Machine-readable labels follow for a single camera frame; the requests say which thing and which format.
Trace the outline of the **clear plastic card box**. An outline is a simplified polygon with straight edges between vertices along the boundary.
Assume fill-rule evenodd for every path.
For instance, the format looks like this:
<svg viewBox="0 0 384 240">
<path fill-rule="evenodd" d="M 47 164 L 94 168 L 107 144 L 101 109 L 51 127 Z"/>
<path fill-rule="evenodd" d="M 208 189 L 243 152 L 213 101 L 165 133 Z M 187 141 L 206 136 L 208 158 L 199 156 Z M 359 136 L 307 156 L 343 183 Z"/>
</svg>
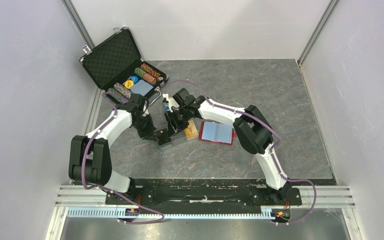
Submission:
<svg viewBox="0 0 384 240">
<path fill-rule="evenodd" d="M 162 129 L 167 129 L 167 126 L 163 127 L 163 126 L 160 126 L 157 128 L 156 131 L 158 130 L 162 130 Z M 164 147 L 159 147 L 158 146 L 158 143 L 157 143 L 157 146 L 158 146 L 158 149 L 161 150 L 161 151 L 165 151 L 165 150 L 168 150 L 170 148 L 175 148 L 175 147 L 178 147 L 178 146 L 181 146 L 181 145 L 184 145 L 186 143 L 193 143 L 193 142 L 197 142 L 198 141 L 198 138 L 197 137 L 196 139 L 193 139 L 193 140 L 187 140 L 186 137 L 185 137 L 185 134 L 184 134 L 184 131 L 181 131 L 179 133 L 177 133 L 176 135 L 172 136 L 171 137 L 171 143 L 168 144 L 167 146 L 164 146 Z"/>
</svg>

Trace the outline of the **red leather card holder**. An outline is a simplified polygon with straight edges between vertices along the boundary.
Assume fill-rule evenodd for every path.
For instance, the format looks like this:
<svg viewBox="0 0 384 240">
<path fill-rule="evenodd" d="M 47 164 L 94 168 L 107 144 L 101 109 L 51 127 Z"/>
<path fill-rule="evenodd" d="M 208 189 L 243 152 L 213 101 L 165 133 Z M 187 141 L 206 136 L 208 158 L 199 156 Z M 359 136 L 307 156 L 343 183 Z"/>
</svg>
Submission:
<svg viewBox="0 0 384 240">
<path fill-rule="evenodd" d="M 204 142 L 232 145 L 236 136 L 236 132 L 231 125 L 213 121 L 203 121 L 198 139 Z"/>
</svg>

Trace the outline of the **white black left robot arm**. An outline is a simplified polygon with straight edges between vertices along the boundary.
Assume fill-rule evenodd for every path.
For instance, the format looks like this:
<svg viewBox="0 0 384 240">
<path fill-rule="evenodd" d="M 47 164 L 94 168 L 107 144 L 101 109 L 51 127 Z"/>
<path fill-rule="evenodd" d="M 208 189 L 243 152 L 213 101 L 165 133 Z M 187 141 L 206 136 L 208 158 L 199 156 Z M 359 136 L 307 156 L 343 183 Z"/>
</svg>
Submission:
<svg viewBox="0 0 384 240">
<path fill-rule="evenodd" d="M 156 128 L 148 112 L 146 97 L 133 93 L 127 103 L 113 106 L 109 117 L 86 135 L 76 135 L 70 143 L 68 177 L 85 189 L 102 187 L 118 192 L 125 204 L 133 203 L 137 190 L 131 177 L 112 168 L 110 148 L 127 129 L 133 127 L 143 140 L 156 141 Z"/>
</svg>

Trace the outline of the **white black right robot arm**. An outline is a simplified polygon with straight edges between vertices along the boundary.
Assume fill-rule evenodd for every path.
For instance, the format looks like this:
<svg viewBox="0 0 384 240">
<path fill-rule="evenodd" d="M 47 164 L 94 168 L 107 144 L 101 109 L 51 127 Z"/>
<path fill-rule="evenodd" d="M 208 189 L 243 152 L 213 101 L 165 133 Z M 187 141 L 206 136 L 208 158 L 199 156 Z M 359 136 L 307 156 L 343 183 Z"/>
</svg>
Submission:
<svg viewBox="0 0 384 240">
<path fill-rule="evenodd" d="M 270 188 L 269 199 L 275 204 L 282 204 L 289 198 L 289 191 L 285 187 L 287 175 L 274 150 L 273 137 L 278 134 L 256 106 L 228 106 L 203 95 L 194 97 L 185 88 L 173 96 L 164 93 L 162 97 L 167 105 L 164 115 L 169 135 L 185 130 L 193 118 L 229 125 L 234 129 L 242 148 L 258 160 L 266 185 Z"/>
</svg>

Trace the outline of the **black card stack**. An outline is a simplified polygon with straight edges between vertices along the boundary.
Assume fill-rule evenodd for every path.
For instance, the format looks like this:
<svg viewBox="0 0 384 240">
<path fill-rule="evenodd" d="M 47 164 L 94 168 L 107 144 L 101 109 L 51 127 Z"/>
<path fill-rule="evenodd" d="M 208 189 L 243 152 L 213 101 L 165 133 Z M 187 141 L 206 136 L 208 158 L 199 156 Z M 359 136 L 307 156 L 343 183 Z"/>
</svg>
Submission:
<svg viewBox="0 0 384 240">
<path fill-rule="evenodd" d="M 160 148 L 165 147 L 171 143 L 171 137 L 167 128 L 157 130 L 155 132 L 156 142 Z"/>
</svg>

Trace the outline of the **orange card stack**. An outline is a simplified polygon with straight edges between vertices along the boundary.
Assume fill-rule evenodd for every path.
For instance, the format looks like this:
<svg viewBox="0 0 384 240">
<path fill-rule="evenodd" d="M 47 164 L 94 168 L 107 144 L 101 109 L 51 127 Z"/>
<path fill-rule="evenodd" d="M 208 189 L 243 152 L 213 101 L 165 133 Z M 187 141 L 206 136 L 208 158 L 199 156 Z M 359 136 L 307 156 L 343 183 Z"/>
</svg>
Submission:
<svg viewBox="0 0 384 240">
<path fill-rule="evenodd" d="M 188 121 L 188 126 L 183 130 L 183 132 L 188 141 L 194 140 L 199 136 L 199 131 L 192 119 Z"/>
</svg>

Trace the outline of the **blue playing card deck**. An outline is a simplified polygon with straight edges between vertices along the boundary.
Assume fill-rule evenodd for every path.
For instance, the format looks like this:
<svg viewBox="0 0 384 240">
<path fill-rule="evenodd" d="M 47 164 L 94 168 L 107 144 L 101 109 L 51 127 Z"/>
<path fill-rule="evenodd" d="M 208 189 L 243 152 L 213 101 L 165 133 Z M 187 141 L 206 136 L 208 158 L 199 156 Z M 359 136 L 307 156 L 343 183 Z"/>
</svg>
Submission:
<svg viewBox="0 0 384 240">
<path fill-rule="evenodd" d="M 140 94 L 142 96 L 146 96 L 154 87 L 144 80 L 139 80 L 134 83 L 130 88 L 130 91 L 134 94 Z"/>
</svg>

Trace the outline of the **green purple poker chip row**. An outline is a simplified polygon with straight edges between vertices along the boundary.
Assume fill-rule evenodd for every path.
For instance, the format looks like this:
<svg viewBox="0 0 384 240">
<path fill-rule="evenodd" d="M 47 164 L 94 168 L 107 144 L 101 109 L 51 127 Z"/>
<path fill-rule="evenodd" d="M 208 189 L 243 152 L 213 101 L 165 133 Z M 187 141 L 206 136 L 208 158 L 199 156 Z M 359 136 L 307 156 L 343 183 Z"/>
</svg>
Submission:
<svg viewBox="0 0 384 240">
<path fill-rule="evenodd" d="M 107 92 L 109 93 L 109 95 L 115 99 L 118 103 L 121 103 L 121 104 L 125 104 L 125 103 L 128 103 L 129 100 L 123 96 L 121 93 L 119 93 L 117 90 L 115 90 L 114 88 L 109 88 L 107 90 Z"/>
</svg>

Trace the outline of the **purple grey poker chip row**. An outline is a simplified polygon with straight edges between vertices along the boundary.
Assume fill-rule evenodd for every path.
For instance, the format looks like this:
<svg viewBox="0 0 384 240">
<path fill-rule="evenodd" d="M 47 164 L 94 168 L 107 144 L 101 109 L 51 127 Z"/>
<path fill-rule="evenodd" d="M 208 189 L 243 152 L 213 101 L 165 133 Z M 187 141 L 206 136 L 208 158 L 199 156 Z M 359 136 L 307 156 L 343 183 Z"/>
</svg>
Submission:
<svg viewBox="0 0 384 240">
<path fill-rule="evenodd" d="M 124 96 L 126 99 L 130 99 L 132 92 L 121 83 L 118 83 L 118 82 L 115 83 L 113 85 L 113 88 L 116 91 L 118 91 L 122 96 Z"/>
</svg>

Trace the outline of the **yellow dealer chip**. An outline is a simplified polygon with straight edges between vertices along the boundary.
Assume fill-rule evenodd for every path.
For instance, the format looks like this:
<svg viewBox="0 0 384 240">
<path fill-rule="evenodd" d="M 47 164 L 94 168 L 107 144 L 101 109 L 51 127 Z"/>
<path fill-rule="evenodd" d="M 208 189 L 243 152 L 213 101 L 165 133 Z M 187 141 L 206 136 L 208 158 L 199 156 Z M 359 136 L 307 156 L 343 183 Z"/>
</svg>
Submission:
<svg viewBox="0 0 384 240">
<path fill-rule="evenodd" d="M 123 85 L 124 85 L 125 88 L 131 89 L 131 87 L 133 87 L 134 84 L 135 84 L 134 81 L 129 79 L 129 80 L 125 81 Z"/>
</svg>

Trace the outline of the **red poker chip row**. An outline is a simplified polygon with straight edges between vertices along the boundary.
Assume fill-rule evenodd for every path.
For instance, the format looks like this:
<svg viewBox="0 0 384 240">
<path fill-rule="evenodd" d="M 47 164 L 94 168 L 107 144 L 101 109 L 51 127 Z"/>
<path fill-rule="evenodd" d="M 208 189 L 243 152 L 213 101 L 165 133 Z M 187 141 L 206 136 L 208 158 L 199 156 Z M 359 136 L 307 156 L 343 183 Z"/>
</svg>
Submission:
<svg viewBox="0 0 384 240">
<path fill-rule="evenodd" d="M 155 85 L 157 83 L 157 79 L 155 77 L 153 77 L 152 75 L 150 75 L 149 73 L 145 73 L 142 77 L 147 83 L 151 84 L 151 85 Z"/>
</svg>

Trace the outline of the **blue dealer chip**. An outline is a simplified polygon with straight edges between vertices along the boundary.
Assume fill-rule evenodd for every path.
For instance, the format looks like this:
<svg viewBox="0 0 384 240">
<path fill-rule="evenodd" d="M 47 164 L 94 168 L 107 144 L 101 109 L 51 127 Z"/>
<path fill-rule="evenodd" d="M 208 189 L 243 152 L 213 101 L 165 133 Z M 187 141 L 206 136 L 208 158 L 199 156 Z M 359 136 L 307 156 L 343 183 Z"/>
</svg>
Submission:
<svg viewBox="0 0 384 240">
<path fill-rule="evenodd" d="M 133 81 L 135 84 L 139 81 L 139 78 L 135 75 L 131 76 L 129 79 Z"/>
</svg>

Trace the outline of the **brown poker chip row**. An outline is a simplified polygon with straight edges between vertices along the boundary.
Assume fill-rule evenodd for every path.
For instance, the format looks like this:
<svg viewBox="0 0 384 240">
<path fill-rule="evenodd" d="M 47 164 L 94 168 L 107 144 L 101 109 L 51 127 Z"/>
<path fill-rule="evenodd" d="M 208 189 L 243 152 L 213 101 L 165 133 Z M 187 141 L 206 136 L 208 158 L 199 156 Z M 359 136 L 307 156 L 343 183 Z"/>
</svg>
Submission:
<svg viewBox="0 0 384 240">
<path fill-rule="evenodd" d="M 147 63 L 142 63 L 139 68 L 156 79 L 158 79 L 162 76 L 157 70 L 152 68 Z"/>
</svg>

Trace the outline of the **black aluminium poker chip case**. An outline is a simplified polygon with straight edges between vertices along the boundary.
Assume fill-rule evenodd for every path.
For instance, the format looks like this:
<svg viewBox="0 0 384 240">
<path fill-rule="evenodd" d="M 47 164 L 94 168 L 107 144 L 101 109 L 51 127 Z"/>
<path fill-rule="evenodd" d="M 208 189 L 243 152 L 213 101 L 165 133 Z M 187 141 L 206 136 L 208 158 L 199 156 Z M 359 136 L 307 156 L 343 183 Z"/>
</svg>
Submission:
<svg viewBox="0 0 384 240">
<path fill-rule="evenodd" d="M 137 76 L 134 70 L 139 68 L 142 63 L 150 65 L 161 74 L 161 77 L 157 78 L 156 84 L 152 85 L 153 89 L 144 96 L 148 100 L 168 82 L 169 77 L 166 73 L 143 59 L 128 27 L 115 28 L 114 33 L 96 47 L 90 49 L 85 45 L 83 49 L 85 54 L 80 57 L 79 63 L 98 89 L 104 92 L 107 92 L 109 88 L 114 88 L 116 83 L 124 85 L 131 76 Z M 108 98 L 113 103 L 119 104 L 110 95 Z"/>
</svg>

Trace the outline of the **aluminium slotted rail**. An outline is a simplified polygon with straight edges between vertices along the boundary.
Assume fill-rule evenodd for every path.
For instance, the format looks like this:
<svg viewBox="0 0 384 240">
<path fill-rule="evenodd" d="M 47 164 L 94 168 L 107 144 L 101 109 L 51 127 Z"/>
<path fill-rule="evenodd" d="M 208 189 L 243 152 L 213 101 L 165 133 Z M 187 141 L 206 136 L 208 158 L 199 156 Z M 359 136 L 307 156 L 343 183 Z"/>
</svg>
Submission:
<svg viewBox="0 0 384 240">
<path fill-rule="evenodd" d="M 125 207 L 69 207 L 67 216 L 70 218 L 117 218 L 117 219 L 145 219 L 159 220 L 162 215 L 157 213 L 138 213 L 136 208 Z M 284 211 L 272 211 L 270 208 L 262 208 L 257 213 L 164 213 L 165 219 L 251 219 L 251 220 L 275 220 L 279 217 L 286 219 Z"/>
</svg>

